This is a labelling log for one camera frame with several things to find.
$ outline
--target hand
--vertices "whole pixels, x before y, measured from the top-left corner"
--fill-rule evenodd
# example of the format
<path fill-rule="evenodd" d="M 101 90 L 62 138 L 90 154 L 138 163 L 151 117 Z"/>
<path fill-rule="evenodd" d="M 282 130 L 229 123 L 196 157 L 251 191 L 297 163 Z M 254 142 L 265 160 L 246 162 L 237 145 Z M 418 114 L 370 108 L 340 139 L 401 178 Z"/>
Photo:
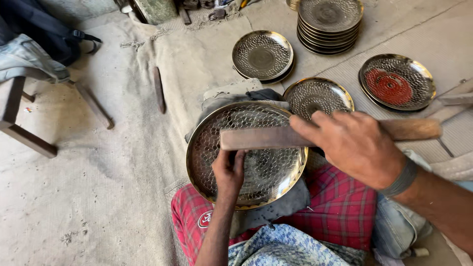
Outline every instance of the hand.
<path fill-rule="evenodd" d="M 312 122 L 292 115 L 290 125 L 324 150 L 327 161 L 374 189 L 390 186 L 404 168 L 405 155 L 365 113 L 335 111 L 331 118 L 317 111 Z"/>
<path fill-rule="evenodd" d="M 248 151 L 220 150 L 217 158 L 212 163 L 213 173 L 217 181 L 218 199 L 238 198 L 243 185 L 243 163 Z"/>

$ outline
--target buckle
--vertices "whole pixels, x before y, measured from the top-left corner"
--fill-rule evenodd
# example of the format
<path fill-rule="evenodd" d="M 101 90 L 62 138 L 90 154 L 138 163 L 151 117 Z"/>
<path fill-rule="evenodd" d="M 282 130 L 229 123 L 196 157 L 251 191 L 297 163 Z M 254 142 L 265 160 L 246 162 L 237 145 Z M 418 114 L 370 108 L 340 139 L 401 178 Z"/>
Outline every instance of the buckle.
<path fill-rule="evenodd" d="M 72 35 L 74 35 L 75 37 L 81 38 L 81 39 L 83 39 L 86 36 L 85 33 L 81 32 L 80 30 L 76 30 L 76 29 L 72 31 Z"/>

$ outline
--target red plaid lungi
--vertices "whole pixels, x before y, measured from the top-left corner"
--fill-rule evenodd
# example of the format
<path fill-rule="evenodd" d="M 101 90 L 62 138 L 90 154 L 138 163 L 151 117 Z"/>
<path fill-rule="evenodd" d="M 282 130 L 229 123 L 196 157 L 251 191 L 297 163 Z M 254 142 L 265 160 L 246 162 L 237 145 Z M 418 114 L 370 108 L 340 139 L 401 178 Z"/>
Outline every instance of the red plaid lungi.
<path fill-rule="evenodd" d="M 376 213 L 376 191 L 332 165 L 306 176 L 311 195 L 306 208 L 273 223 L 291 225 L 317 240 L 369 250 Z M 174 228 L 184 254 L 193 266 L 203 243 L 213 205 L 187 184 L 171 202 Z M 249 229 L 229 245 L 248 240 L 258 229 Z"/>

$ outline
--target fingers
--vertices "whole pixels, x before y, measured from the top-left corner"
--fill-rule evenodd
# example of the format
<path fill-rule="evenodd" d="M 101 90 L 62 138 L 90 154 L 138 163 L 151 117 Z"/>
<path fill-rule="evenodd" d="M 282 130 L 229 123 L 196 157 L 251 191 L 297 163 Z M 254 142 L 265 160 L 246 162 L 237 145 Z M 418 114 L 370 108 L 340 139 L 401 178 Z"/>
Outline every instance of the fingers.
<path fill-rule="evenodd" d="M 240 150 L 235 155 L 235 164 L 233 166 L 233 171 L 237 175 L 243 174 L 243 164 L 245 162 L 246 151 Z"/>
<path fill-rule="evenodd" d="M 335 120 L 346 124 L 347 126 L 354 126 L 354 125 L 359 124 L 359 118 L 357 116 L 351 115 L 347 112 L 343 112 L 340 110 L 334 111 L 332 113 L 332 117 Z"/>
<path fill-rule="evenodd" d="M 300 118 L 297 115 L 291 115 L 289 122 L 292 129 L 299 133 L 299 135 L 319 146 L 322 138 L 322 132 L 316 125 Z"/>
<path fill-rule="evenodd" d="M 311 119 L 312 122 L 319 127 L 330 126 L 334 123 L 334 120 L 322 111 L 316 111 L 313 113 Z"/>
<path fill-rule="evenodd" d="M 351 113 L 352 116 L 357 117 L 357 118 L 373 118 L 372 116 L 368 115 L 367 113 L 355 111 Z"/>
<path fill-rule="evenodd" d="M 217 155 L 217 158 L 215 161 L 212 163 L 212 166 L 215 164 L 215 166 L 220 166 L 220 167 L 225 167 L 230 165 L 230 153 L 231 151 L 224 151 L 224 150 L 219 150 L 219 154 Z"/>

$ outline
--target gold rim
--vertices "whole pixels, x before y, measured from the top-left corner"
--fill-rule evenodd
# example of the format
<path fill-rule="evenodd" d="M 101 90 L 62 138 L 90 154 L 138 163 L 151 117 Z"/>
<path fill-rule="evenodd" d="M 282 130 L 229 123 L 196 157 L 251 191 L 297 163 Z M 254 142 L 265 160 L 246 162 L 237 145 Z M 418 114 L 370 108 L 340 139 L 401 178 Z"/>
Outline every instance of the gold rim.
<path fill-rule="evenodd" d="M 339 35 L 350 35 L 350 34 L 353 34 L 353 32 L 355 30 L 358 30 L 360 25 L 361 25 L 361 21 L 359 21 L 355 26 L 347 29 L 347 30 L 343 30 L 343 31 L 339 31 L 339 32 L 334 32 L 334 33 L 327 33 L 327 32 L 321 32 L 319 31 L 318 29 L 315 29 L 313 27 L 311 27 L 309 24 L 307 24 L 305 21 L 302 20 L 302 18 L 299 17 L 298 19 L 298 22 L 300 21 L 300 24 L 302 26 L 304 26 L 307 30 L 313 32 L 313 34 L 316 34 L 316 35 L 323 35 L 321 37 L 324 37 L 324 38 L 339 38 L 338 36 Z"/>
<path fill-rule="evenodd" d="M 299 81 L 296 81 L 294 82 L 291 86 L 289 86 L 289 88 L 287 88 L 285 91 L 284 91 L 284 94 L 282 94 L 282 97 L 287 100 L 287 96 L 288 96 L 288 93 L 296 86 L 298 85 L 299 83 L 302 83 L 306 80 L 324 80 L 324 81 L 327 81 L 327 82 L 330 82 L 332 83 L 333 85 L 337 86 L 340 90 L 343 91 L 343 93 L 345 94 L 346 96 L 346 100 L 350 103 L 350 106 L 347 106 L 352 112 L 355 111 L 355 104 L 353 102 L 353 99 L 351 98 L 350 94 L 347 92 L 347 90 L 340 84 L 338 84 L 337 82 L 333 81 L 333 80 L 329 80 L 329 79 L 326 79 L 326 78 L 320 78 L 320 77 L 312 77 L 312 78 L 305 78 L 305 79 L 301 79 Z"/>
<path fill-rule="evenodd" d="M 311 36 L 306 36 L 306 35 L 308 35 L 308 33 L 305 32 L 304 29 L 299 28 L 299 26 L 298 26 L 298 31 L 299 31 L 299 34 L 300 34 L 306 41 L 308 41 L 311 45 L 317 46 L 317 47 L 320 47 L 320 48 L 323 48 L 323 49 L 346 48 L 346 47 L 349 46 L 350 44 L 354 43 L 355 40 L 358 38 L 358 34 L 355 34 L 355 35 L 353 35 L 352 37 L 350 37 L 350 39 L 348 39 L 348 41 L 346 41 L 345 43 L 337 44 L 337 45 L 323 45 L 323 44 L 314 43 L 314 41 L 310 40 L 310 37 L 311 37 Z"/>
<path fill-rule="evenodd" d="M 382 103 L 376 101 L 376 99 L 372 98 L 368 94 L 368 90 L 363 86 L 363 83 L 361 83 L 361 70 L 358 71 L 358 83 L 359 83 L 361 91 L 366 95 L 366 97 L 368 99 L 370 99 L 377 107 L 379 107 L 379 108 L 381 108 L 381 109 L 383 109 L 383 110 L 385 110 L 389 113 L 393 113 L 393 114 L 397 114 L 397 115 L 411 115 L 411 114 L 421 112 L 425 108 L 427 108 L 427 106 L 426 106 L 426 107 L 423 107 L 422 109 L 416 110 L 416 111 L 402 111 L 402 110 L 397 110 L 397 109 L 394 109 L 394 108 L 390 108 L 389 106 L 385 106 Z"/>
<path fill-rule="evenodd" d="M 429 99 L 427 99 L 425 101 L 425 103 L 421 106 L 421 107 L 417 107 L 415 109 L 400 109 L 399 107 L 396 107 L 396 106 L 391 106 L 391 105 L 387 105 L 387 104 L 384 104 L 383 102 L 379 102 L 381 104 L 383 104 L 384 106 L 387 106 L 391 109 L 394 109 L 394 110 L 399 110 L 399 111 L 407 111 L 407 112 L 415 112 L 415 111 L 418 111 L 418 110 L 423 110 L 425 107 L 429 106 L 429 104 L 433 101 L 435 95 L 436 95 L 436 90 L 437 88 L 435 87 L 435 82 L 434 82 L 434 79 L 432 77 L 432 74 L 427 70 L 426 67 L 424 67 L 421 63 L 419 63 L 418 61 L 415 61 L 415 60 L 412 60 L 411 58 L 407 57 L 407 56 L 403 56 L 403 55 L 400 55 L 400 54 L 394 54 L 394 53 L 382 53 L 382 54 L 378 54 L 378 55 L 375 55 L 373 57 L 370 57 L 368 60 L 366 60 L 366 62 L 361 66 L 360 70 L 358 71 L 358 80 L 359 80 L 359 83 L 360 85 L 363 86 L 363 88 L 366 90 L 366 92 L 375 100 L 377 100 L 377 97 L 371 92 L 371 90 L 369 89 L 366 89 L 368 88 L 367 84 L 365 84 L 364 82 L 364 79 L 361 78 L 361 70 L 367 66 L 369 64 L 370 61 L 373 61 L 375 59 L 378 59 L 378 58 L 382 58 L 382 57 L 387 57 L 387 58 L 393 58 L 393 59 L 401 59 L 401 60 L 406 60 L 409 64 L 413 64 L 415 65 L 416 67 L 418 67 L 419 69 L 421 69 L 421 71 L 419 71 L 420 74 L 422 74 L 424 76 L 424 78 L 426 78 L 428 80 L 428 82 L 431 84 L 432 86 L 432 95 L 430 96 Z"/>
<path fill-rule="evenodd" d="M 351 37 L 353 37 L 354 35 L 357 35 L 358 32 L 359 32 L 359 27 L 357 27 L 356 30 L 354 30 L 353 32 L 348 32 L 348 33 L 345 33 L 343 35 L 330 35 L 330 38 L 327 38 L 326 35 L 325 37 L 324 36 L 320 36 L 320 34 L 314 32 L 314 31 L 311 31 L 310 29 L 307 29 L 307 26 L 305 26 L 304 24 L 302 24 L 302 22 L 299 22 L 297 23 L 298 27 L 303 29 L 304 32 L 306 32 L 309 36 L 311 36 L 312 38 L 316 39 L 316 40 L 319 40 L 319 41 L 323 41 L 323 42 L 338 42 L 340 39 L 349 39 Z"/>
<path fill-rule="evenodd" d="M 360 21 L 361 21 L 361 19 L 363 18 L 363 11 L 365 10 L 365 7 L 363 6 L 363 3 L 362 3 L 360 0 L 358 0 L 357 2 L 358 2 L 358 4 L 359 4 L 359 6 L 360 6 L 360 15 L 359 15 L 359 18 L 358 18 L 357 23 L 355 23 L 355 26 L 353 26 L 353 27 L 356 27 L 356 25 L 359 25 L 359 24 L 360 24 Z M 306 23 L 307 25 L 309 25 L 311 28 L 320 31 L 321 34 L 326 33 L 326 35 L 331 35 L 330 33 L 339 33 L 339 32 L 342 32 L 342 31 L 324 31 L 324 30 L 315 28 L 314 26 L 311 26 L 309 23 L 307 23 L 299 14 L 300 14 L 300 13 L 299 13 L 299 11 L 298 11 L 298 17 L 299 17 L 304 23 Z"/>
<path fill-rule="evenodd" d="M 291 64 L 291 67 L 289 68 L 289 70 L 280 75 L 279 77 L 273 79 L 273 80 L 260 80 L 261 84 L 263 85 L 269 85 L 269 84 L 274 84 L 274 83 L 278 83 L 278 82 L 281 82 L 283 79 L 285 79 L 287 76 L 289 76 L 291 74 L 291 72 L 294 70 L 294 61 L 292 61 L 292 64 Z M 243 75 L 242 73 L 240 73 L 240 71 L 237 70 L 237 68 L 235 67 L 235 71 L 244 79 L 250 79 L 249 77 Z"/>
<path fill-rule="evenodd" d="M 348 52 L 351 48 L 353 48 L 355 46 L 355 43 L 356 43 L 356 40 L 351 44 L 351 45 L 348 45 L 347 48 L 345 50 L 340 50 L 338 52 L 333 52 L 333 53 L 329 53 L 329 52 L 319 52 L 317 51 L 316 49 L 314 48 L 311 48 L 309 45 L 307 45 L 306 43 L 304 43 L 303 40 L 301 40 L 301 38 L 299 37 L 300 33 L 297 32 L 297 38 L 298 40 L 300 41 L 300 43 L 302 44 L 302 46 L 304 46 L 304 48 L 306 48 L 309 52 L 313 52 L 313 53 L 316 53 L 316 54 L 321 54 L 321 55 L 339 55 L 341 53 L 345 53 L 345 52 Z"/>
<path fill-rule="evenodd" d="M 187 151 L 186 151 L 186 155 L 185 155 L 185 162 L 186 162 L 186 168 L 187 168 L 187 176 L 189 177 L 190 181 L 191 181 L 191 184 L 192 186 L 195 188 L 195 190 L 197 192 L 199 192 L 199 194 L 204 197 L 205 199 L 207 199 L 208 201 L 212 202 L 212 203 L 216 203 L 216 198 L 214 197 L 211 197 L 211 196 L 207 196 L 205 193 L 203 193 L 198 186 L 196 186 L 195 184 L 195 181 L 192 177 L 192 174 L 191 174 L 191 170 L 190 170 L 190 162 L 191 162 L 191 152 L 192 152 L 192 146 L 191 146 L 191 143 L 193 143 L 195 141 L 195 139 L 197 138 L 198 134 L 196 132 L 199 132 L 200 129 L 202 127 L 204 127 L 204 122 L 206 122 L 206 120 L 208 120 L 209 117 L 212 117 L 214 116 L 215 114 L 219 113 L 222 109 L 226 109 L 226 108 L 232 108 L 232 107 L 236 107 L 236 106 L 244 106 L 244 105 L 247 105 L 247 104 L 256 104 L 256 105 L 261 105 L 261 106 L 269 106 L 269 107 L 272 107 L 272 108 L 275 108 L 275 109 L 278 109 L 279 111 L 282 111 L 283 113 L 287 114 L 288 117 L 292 115 L 291 112 L 289 112 L 288 110 L 280 107 L 280 106 L 277 106 L 277 105 L 274 105 L 274 104 L 270 104 L 270 103 L 265 103 L 265 102 L 260 102 L 260 101 L 243 101 L 243 102 L 237 102 L 237 103 L 233 103 L 233 104 L 229 104 L 229 105 L 226 105 L 226 106 L 223 106 L 223 107 L 220 107 L 219 109 L 213 111 L 212 113 L 210 113 L 208 116 L 206 116 L 200 123 L 199 125 L 195 128 L 194 132 L 192 133 L 192 136 L 189 140 L 189 144 L 187 145 Z M 249 209 L 254 209 L 254 208 L 258 208 L 258 207 L 261 207 L 261 206 L 265 206 L 279 198 L 281 198 L 283 195 L 285 195 L 295 184 L 296 182 L 299 180 L 300 176 L 302 175 L 302 172 L 304 171 L 304 168 L 306 167 L 306 164 L 307 164 L 307 156 L 308 156 L 308 147 L 302 147 L 301 148 L 302 152 L 300 153 L 301 154 L 301 162 L 300 162 L 300 165 L 298 168 L 295 168 L 292 170 L 292 176 L 291 176 L 291 180 L 289 181 L 289 185 L 287 188 L 283 189 L 280 193 L 278 193 L 275 197 L 272 197 L 272 198 L 269 198 L 265 201 L 262 201 L 258 204 L 252 204 L 252 205 L 236 205 L 235 206 L 235 210 L 249 210 Z"/>
<path fill-rule="evenodd" d="M 267 34 L 267 35 L 276 35 L 278 36 L 279 38 L 282 39 L 282 41 L 288 46 L 289 48 L 289 54 L 290 54 L 290 57 L 289 57 L 289 61 L 288 61 L 288 65 L 282 70 L 280 71 L 278 74 L 276 75 L 273 75 L 272 77 L 269 77 L 267 79 L 259 79 L 259 80 L 272 80 L 272 79 L 275 79 L 277 78 L 278 76 L 282 75 L 283 73 L 285 73 L 289 67 L 291 66 L 292 64 L 292 61 L 294 60 L 294 50 L 292 49 L 292 46 L 291 46 L 291 43 L 284 37 L 282 36 L 281 34 L 277 33 L 277 32 L 274 32 L 274 31 L 270 31 L 270 30 L 256 30 L 256 31 L 252 31 L 250 33 L 247 33 L 245 35 L 243 35 L 236 43 L 235 45 L 233 46 L 233 52 L 232 52 L 232 61 L 233 61 L 233 65 L 235 66 L 235 68 L 238 70 L 238 72 L 242 73 L 241 70 L 238 69 L 237 67 L 237 64 L 235 64 L 235 53 L 236 53 L 236 48 L 239 47 L 239 44 L 245 40 L 246 38 L 250 37 L 250 36 L 253 36 L 253 35 L 259 35 L 259 34 Z"/>

